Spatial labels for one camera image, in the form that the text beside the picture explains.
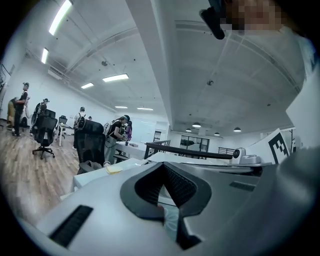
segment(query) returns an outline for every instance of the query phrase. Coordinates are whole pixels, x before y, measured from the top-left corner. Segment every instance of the black slot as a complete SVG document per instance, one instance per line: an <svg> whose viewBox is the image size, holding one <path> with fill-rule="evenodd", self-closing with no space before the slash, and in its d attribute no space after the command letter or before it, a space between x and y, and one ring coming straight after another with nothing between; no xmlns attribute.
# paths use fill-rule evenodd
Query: black slot
<svg viewBox="0 0 320 256"><path fill-rule="evenodd" d="M67 247L91 214L93 208L79 205L50 235L57 244Z"/></svg>
<svg viewBox="0 0 320 256"><path fill-rule="evenodd" d="M233 181L229 184L229 186L234 187L236 189L240 189L240 190L245 190L245 191L254 191L255 189L255 185L251 185L251 184L247 184L247 183L242 183L242 182L238 182L238 181Z"/></svg>

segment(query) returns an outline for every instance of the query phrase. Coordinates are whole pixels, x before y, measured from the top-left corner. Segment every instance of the person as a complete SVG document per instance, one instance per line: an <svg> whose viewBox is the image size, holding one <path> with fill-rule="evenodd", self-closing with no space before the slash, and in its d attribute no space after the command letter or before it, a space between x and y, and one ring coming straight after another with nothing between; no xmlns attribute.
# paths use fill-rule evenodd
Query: person
<svg viewBox="0 0 320 256"><path fill-rule="evenodd" d="M19 100L15 102L15 115L14 115L14 132L12 133L13 136L16 136L18 139L20 138L20 119L21 115L24 111L25 103L28 99L28 91L29 89L29 83L24 82L23 83L23 93L21 94L21 97Z"/></svg>
<svg viewBox="0 0 320 256"><path fill-rule="evenodd" d="M132 137L132 121L128 121L128 125L125 129L125 134L127 135L127 141L130 141Z"/></svg>
<svg viewBox="0 0 320 256"><path fill-rule="evenodd" d="M112 165L115 162L115 152L117 141L126 141L127 136L120 133L121 127L130 121L128 115L123 115L120 118L116 119L111 127L109 132L106 135L105 145L104 145L104 161L110 162Z"/></svg>
<svg viewBox="0 0 320 256"><path fill-rule="evenodd" d="M43 100L43 102L40 102L36 105L35 109L34 109L34 112L33 112L33 116L35 115L36 116L36 121L35 123L32 125L32 127L30 128L30 135L33 136L34 133L36 132L36 129L35 127L38 126L38 117L40 114L42 114L43 112L45 112L45 110L47 109L47 104L49 103L50 101L45 98Z"/></svg>
<svg viewBox="0 0 320 256"><path fill-rule="evenodd" d="M8 112L6 117L7 129L12 129L15 126L15 114L16 114L16 100L18 97L14 97L8 103Z"/></svg>
<svg viewBox="0 0 320 256"><path fill-rule="evenodd" d="M82 118L82 117L84 117L84 118L86 117L85 111L86 111L86 109L85 109L84 106L80 107L79 113L76 114L75 117L74 117L74 124L73 124L74 134L76 134L76 131L78 130L77 129L77 123L78 123L79 119ZM73 140L72 149L77 150L77 145L76 145L76 140L75 139Z"/></svg>

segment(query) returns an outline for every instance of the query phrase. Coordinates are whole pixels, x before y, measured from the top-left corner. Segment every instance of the chair base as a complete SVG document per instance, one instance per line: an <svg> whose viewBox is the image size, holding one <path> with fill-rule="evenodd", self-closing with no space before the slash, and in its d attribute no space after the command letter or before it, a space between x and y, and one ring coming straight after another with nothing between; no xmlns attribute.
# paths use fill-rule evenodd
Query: chair base
<svg viewBox="0 0 320 256"><path fill-rule="evenodd" d="M47 152L47 153L49 153L49 154L53 155L53 158L55 158L55 157L56 157L56 156L55 156L55 154L54 154L54 153L52 153L52 149L51 149L51 148L47 148L47 147L44 147L44 146L40 146L40 147L38 147L37 149L32 150L32 155L34 155L34 154L35 154L35 152L38 152L38 151L42 152L42 153L41 153L41 157L40 157L40 159L43 159L43 158L44 158L44 157L43 157L44 152Z"/></svg>

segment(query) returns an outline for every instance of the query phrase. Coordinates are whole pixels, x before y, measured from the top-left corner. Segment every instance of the black pants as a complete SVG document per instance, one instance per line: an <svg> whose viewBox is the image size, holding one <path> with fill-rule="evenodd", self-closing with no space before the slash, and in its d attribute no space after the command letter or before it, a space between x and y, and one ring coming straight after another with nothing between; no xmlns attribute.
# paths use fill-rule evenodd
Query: black pants
<svg viewBox="0 0 320 256"><path fill-rule="evenodd" d="M19 110L15 111L15 115L14 115L14 132L17 136L20 135L19 131L20 131L20 118L21 118L22 112L20 112Z"/></svg>
<svg viewBox="0 0 320 256"><path fill-rule="evenodd" d="M78 131L78 129L74 129L74 141L73 141L73 147L76 149L77 148L77 144L76 144L76 131Z"/></svg>

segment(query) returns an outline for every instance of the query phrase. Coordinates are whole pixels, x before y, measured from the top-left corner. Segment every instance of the black office chair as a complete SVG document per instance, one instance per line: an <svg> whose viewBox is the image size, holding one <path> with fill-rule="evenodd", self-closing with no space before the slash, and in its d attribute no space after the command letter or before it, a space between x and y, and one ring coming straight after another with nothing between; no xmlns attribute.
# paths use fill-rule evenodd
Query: black office chair
<svg viewBox="0 0 320 256"><path fill-rule="evenodd" d="M66 124L68 121L68 119L66 118L65 115L62 115L59 117L59 124L63 123L63 124ZM58 136L60 136L60 133L61 133L61 128L58 129L58 125L56 126L56 129L58 130ZM62 128L62 137L63 138L66 138L65 135L64 135L64 131L66 130L66 128Z"/></svg>
<svg viewBox="0 0 320 256"><path fill-rule="evenodd" d="M55 157L55 154L52 152L52 149L47 147L50 146L54 141L54 129L56 127L57 122L58 120L55 118L50 118L43 114L39 115L38 132L36 133L34 138L36 142L40 143L41 146L32 151L33 155L35 154L35 152L40 151L42 152L41 159L43 159L44 152L52 154L53 158Z"/></svg>
<svg viewBox="0 0 320 256"><path fill-rule="evenodd" d="M103 126L94 121L86 120L83 129L74 134L74 141L79 157L77 174L91 172L103 167L105 162L105 142Z"/></svg>

